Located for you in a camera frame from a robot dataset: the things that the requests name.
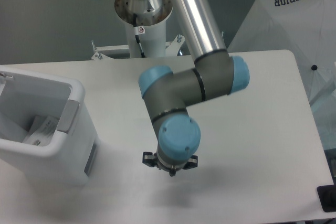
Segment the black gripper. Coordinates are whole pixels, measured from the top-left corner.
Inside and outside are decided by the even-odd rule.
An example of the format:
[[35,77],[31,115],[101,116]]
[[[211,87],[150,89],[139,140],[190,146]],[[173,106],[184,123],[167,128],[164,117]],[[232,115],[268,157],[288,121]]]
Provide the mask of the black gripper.
[[143,152],[142,163],[148,167],[156,167],[159,170],[168,172],[171,177],[174,177],[176,173],[182,169],[189,170],[192,168],[197,168],[198,156],[192,155],[185,163],[178,165],[171,165],[162,161],[161,158],[157,155],[157,153]]

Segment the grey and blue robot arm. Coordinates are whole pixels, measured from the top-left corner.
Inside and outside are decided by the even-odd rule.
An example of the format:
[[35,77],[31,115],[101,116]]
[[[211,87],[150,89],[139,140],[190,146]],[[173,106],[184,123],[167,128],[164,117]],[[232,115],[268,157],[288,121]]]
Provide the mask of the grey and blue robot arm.
[[141,58],[149,55],[144,44],[148,28],[177,12],[194,68],[174,73],[156,66],[140,75],[141,96],[158,140],[156,152],[144,152],[142,162],[171,176],[196,168],[201,132],[187,107],[245,89],[247,64],[228,54],[207,0],[115,0],[115,10],[131,26]]

